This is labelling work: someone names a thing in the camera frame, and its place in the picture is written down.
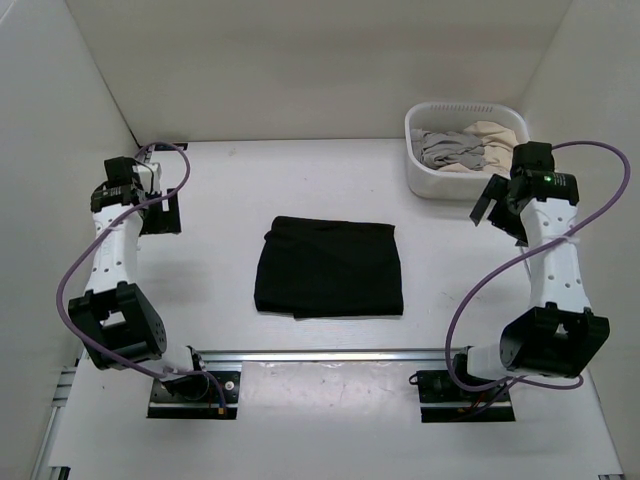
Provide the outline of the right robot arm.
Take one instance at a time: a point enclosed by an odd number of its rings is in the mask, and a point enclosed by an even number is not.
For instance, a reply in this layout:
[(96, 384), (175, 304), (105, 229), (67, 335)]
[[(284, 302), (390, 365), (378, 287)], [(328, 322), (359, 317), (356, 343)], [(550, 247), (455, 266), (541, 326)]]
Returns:
[(588, 223), (577, 219), (577, 180), (556, 170), (553, 150), (540, 142), (516, 146), (509, 177), (492, 176), (470, 213), (525, 249), (478, 285), (528, 262), (530, 299), (498, 342), (445, 354), (449, 387), (460, 399), (510, 378), (577, 378), (609, 337), (609, 321), (593, 312), (579, 267), (575, 235)]

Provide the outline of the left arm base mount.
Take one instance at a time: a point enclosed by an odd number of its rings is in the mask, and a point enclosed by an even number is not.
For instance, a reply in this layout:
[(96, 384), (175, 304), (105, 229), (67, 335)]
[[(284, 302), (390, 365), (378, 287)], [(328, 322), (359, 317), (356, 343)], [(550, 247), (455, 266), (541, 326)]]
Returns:
[(235, 420), (239, 410), (241, 364), (207, 362), (206, 368), (221, 387), (225, 408), (220, 406), (217, 387), (201, 375), (162, 383), (154, 380), (147, 407), (149, 419)]

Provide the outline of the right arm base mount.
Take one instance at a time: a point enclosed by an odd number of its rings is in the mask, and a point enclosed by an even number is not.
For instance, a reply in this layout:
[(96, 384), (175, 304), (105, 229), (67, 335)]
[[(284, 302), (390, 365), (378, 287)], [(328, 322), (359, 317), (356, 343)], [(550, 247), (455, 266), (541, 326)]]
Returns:
[(451, 381), (446, 370), (418, 370), (408, 379), (419, 396), (421, 422), (506, 423), (516, 420), (506, 384), (469, 392)]

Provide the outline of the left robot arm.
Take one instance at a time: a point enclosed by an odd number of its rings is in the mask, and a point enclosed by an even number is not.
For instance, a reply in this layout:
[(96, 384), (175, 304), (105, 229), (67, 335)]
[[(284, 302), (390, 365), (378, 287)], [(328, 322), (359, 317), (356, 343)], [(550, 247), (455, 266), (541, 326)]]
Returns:
[(85, 343), (97, 368), (124, 369), (105, 352), (151, 371), (188, 400), (206, 395), (210, 377), (198, 368), (188, 346), (174, 346), (159, 313), (137, 284), (137, 254), (143, 235), (179, 234), (177, 195), (163, 207), (161, 166), (129, 157), (104, 162), (106, 181), (91, 196), (96, 239), (92, 270), (82, 296), (68, 302), (71, 323), (90, 340)]

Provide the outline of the black trousers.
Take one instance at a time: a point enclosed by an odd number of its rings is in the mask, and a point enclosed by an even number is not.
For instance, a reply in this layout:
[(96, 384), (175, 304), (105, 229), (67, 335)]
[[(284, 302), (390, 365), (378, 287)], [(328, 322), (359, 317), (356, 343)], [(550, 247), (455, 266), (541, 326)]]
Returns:
[(258, 311), (295, 319), (404, 313), (393, 225), (278, 216), (264, 240)]

